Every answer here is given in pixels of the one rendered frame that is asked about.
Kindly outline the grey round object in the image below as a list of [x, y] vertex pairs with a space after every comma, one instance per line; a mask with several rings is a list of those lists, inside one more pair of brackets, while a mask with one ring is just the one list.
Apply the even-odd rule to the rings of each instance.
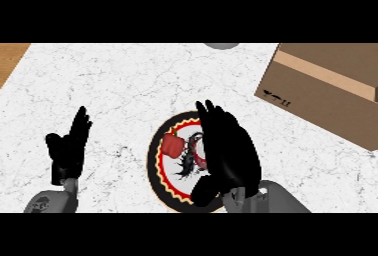
[[229, 50], [235, 48], [239, 43], [205, 43], [205, 45], [216, 50]]

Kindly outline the red can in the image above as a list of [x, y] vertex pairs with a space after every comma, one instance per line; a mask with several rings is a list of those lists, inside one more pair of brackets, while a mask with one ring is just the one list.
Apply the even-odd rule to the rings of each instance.
[[163, 137], [163, 154], [176, 159], [183, 151], [185, 139], [174, 136], [173, 134], [166, 134]]

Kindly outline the black patterned round plate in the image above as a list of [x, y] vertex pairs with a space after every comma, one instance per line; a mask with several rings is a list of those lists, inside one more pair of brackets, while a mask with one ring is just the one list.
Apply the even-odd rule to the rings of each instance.
[[[176, 159], [161, 151], [166, 134], [185, 139], [183, 151]], [[197, 111], [174, 115], [163, 123], [151, 140], [146, 167], [152, 190], [171, 210], [182, 213], [210, 213], [223, 208], [220, 196], [216, 196], [205, 207], [198, 207], [191, 199], [195, 184], [200, 178], [208, 175]]]

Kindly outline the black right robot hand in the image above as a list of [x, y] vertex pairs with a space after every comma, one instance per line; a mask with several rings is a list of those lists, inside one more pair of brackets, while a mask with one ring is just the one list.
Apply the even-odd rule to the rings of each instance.
[[262, 166], [253, 139], [235, 116], [210, 100], [197, 102], [197, 109], [208, 175], [200, 178], [191, 199], [205, 207], [217, 195], [226, 196], [235, 188], [244, 188], [245, 199], [259, 193]]

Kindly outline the brown cardboard box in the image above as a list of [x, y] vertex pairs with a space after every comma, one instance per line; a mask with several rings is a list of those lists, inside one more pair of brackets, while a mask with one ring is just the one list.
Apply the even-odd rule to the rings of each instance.
[[256, 96], [378, 150], [378, 43], [282, 43]]

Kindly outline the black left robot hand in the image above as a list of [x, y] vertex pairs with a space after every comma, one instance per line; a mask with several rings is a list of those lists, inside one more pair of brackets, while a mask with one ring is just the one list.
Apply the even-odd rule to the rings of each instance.
[[61, 137], [56, 133], [46, 135], [46, 145], [52, 158], [52, 184], [62, 185], [68, 178], [81, 176], [84, 151], [93, 122], [89, 120], [86, 107], [76, 114], [70, 133]]

